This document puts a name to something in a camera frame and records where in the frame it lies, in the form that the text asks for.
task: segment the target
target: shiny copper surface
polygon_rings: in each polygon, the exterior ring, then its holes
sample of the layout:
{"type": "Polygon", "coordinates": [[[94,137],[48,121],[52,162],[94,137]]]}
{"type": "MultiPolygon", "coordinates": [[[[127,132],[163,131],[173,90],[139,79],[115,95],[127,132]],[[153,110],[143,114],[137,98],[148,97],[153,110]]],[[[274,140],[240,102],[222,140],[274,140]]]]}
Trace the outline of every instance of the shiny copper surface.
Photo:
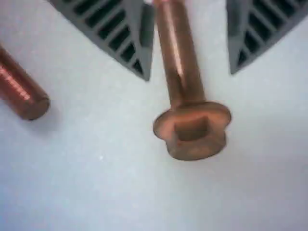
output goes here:
{"type": "Polygon", "coordinates": [[[226,145],[231,114],[224,105],[205,101],[191,29],[183,0],[154,0],[171,109],[154,122],[170,155],[198,160],[226,145]]]}
{"type": "Polygon", "coordinates": [[[46,92],[0,46],[0,97],[22,118],[34,120],[46,113],[46,92]]]}

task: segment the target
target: gray plastic part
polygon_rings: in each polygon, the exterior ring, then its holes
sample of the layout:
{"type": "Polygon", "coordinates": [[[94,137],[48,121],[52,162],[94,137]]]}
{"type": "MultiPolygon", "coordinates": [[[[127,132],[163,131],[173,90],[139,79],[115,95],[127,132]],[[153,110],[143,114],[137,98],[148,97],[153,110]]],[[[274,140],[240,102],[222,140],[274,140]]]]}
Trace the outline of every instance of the gray plastic part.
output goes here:
{"type": "Polygon", "coordinates": [[[148,81],[154,8],[143,0],[49,0],[94,44],[148,81]]]}
{"type": "Polygon", "coordinates": [[[231,74],[251,64],[308,14],[308,0],[227,0],[231,74]]]}

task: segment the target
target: metal fastener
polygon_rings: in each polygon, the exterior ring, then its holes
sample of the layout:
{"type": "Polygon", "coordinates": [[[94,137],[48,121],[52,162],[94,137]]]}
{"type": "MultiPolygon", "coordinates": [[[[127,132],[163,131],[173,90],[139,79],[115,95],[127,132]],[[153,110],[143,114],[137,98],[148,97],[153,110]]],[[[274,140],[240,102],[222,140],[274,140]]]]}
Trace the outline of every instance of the metal fastener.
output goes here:
{"type": "Polygon", "coordinates": [[[0,97],[22,118],[34,120],[48,110],[46,92],[0,46],[0,97]]]}
{"type": "Polygon", "coordinates": [[[198,160],[226,145],[229,109],[205,99],[183,0],[154,0],[171,108],[154,122],[154,133],[165,140],[170,155],[198,160]]]}

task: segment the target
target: copper pin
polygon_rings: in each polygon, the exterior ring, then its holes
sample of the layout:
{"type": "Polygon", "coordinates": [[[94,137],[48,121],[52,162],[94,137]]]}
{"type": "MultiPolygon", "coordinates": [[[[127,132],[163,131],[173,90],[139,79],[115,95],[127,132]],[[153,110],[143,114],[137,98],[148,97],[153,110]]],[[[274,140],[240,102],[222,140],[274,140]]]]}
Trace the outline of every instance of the copper pin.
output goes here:
{"type": "Polygon", "coordinates": [[[46,92],[0,46],[0,97],[22,118],[34,120],[46,113],[46,92]]]}
{"type": "Polygon", "coordinates": [[[229,109],[207,102],[183,0],[154,0],[171,108],[154,122],[154,133],[179,160],[198,160],[226,145],[229,109]]]}

